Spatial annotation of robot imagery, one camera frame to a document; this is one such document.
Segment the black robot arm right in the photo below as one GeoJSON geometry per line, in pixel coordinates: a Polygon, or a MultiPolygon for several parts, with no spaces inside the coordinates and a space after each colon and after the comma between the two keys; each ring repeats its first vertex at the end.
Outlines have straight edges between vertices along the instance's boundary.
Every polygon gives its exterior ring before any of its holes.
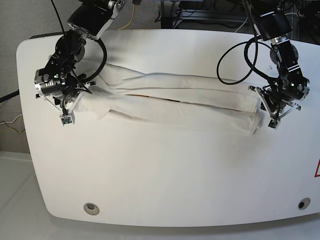
{"type": "Polygon", "coordinates": [[[107,49],[101,40],[125,5],[124,0],[83,0],[69,17],[70,30],[63,31],[55,45],[55,52],[44,68],[38,69],[34,77],[37,98],[53,97],[59,109],[63,125],[74,123],[73,109],[83,93],[90,93],[94,78],[107,62],[107,49]],[[102,62],[90,76],[76,75],[75,68],[85,55],[87,40],[92,40],[102,49],[102,62]]]}

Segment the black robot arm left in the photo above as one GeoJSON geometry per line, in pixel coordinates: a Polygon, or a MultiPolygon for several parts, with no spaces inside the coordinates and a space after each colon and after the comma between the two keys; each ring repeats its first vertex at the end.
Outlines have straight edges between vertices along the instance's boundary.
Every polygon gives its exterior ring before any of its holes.
{"type": "Polygon", "coordinates": [[[247,19],[253,31],[253,38],[243,42],[244,60],[250,68],[249,72],[237,85],[246,80],[251,73],[256,73],[267,81],[264,87],[249,86],[261,98],[262,109],[270,115],[269,127],[275,128],[281,119],[292,110],[300,110],[295,100],[304,100],[310,92],[310,81],[303,76],[298,63],[299,54],[291,43],[288,34],[291,25],[281,7],[279,0],[244,0],[242,2],[247,19]],[[278,76],[271,77],[256,68],[257,55],[249,60],[248,52],[252,44],[258,47],[270,41],[270,58],[276,65],[278,76]]]}

